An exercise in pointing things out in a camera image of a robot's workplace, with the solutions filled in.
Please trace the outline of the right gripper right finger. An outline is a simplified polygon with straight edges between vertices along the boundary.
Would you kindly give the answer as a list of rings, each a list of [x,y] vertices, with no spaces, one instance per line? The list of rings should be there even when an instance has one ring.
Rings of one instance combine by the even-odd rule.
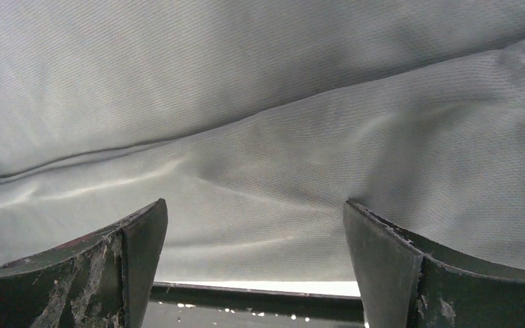
[[[445,247],[357,202],[346,202],[343,223],[371,327],[525,327],[525,270]]]

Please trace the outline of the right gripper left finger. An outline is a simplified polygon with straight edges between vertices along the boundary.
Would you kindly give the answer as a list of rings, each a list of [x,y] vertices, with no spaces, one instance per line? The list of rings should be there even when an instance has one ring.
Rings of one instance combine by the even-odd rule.
[[[140,327],[166,231],[160,199],[0,266],[0,327]]]

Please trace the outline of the dark grey t-shirt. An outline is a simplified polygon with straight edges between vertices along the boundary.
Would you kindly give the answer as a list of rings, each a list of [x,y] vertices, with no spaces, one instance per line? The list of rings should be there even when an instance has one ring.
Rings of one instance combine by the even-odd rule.
[[[159,281],[350,281],[351,198],[525,269],[525,1],[0,1],[0,265],[159,198]]]

